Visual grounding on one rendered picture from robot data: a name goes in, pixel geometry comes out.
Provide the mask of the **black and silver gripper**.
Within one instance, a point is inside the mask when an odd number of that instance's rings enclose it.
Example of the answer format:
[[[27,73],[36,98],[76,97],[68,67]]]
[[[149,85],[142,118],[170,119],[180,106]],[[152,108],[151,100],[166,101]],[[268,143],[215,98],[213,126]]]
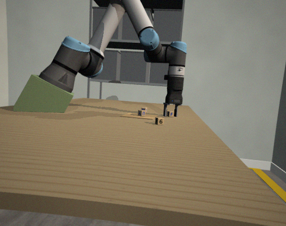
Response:
[[[167,105],[175,104],[174,116],[178,115],[178,106],[182,105],[182,91],[184,83],[185,68],[180,66],[169,66],[168,75],[164,75],[167,81],[167,95],[165,98],[163,116],[167,115]]]

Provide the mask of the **tan flat mat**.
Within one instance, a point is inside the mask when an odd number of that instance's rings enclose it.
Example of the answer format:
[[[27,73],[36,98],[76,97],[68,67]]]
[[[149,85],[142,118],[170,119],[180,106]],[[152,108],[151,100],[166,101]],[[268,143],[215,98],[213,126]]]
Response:
[[[127,113],[121,117],[153,120],[155,117],[157,117],[157,115],[145,114],[145,116],[138,116],[138,113]]]

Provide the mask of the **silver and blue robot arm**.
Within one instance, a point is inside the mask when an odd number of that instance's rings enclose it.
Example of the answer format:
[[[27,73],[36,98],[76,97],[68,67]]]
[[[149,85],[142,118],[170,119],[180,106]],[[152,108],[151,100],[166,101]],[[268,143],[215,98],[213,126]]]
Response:
[[[85,77],[97,77],[103,69],[103,53],[125,12],[144,48],[146,62],[185,67],[186,43],[174,41],[170,47],[162,47],[140,0],[110,0],[89,43],[65,37],[53,61],[39,77],[69,93],[72,93],[78,72]]]

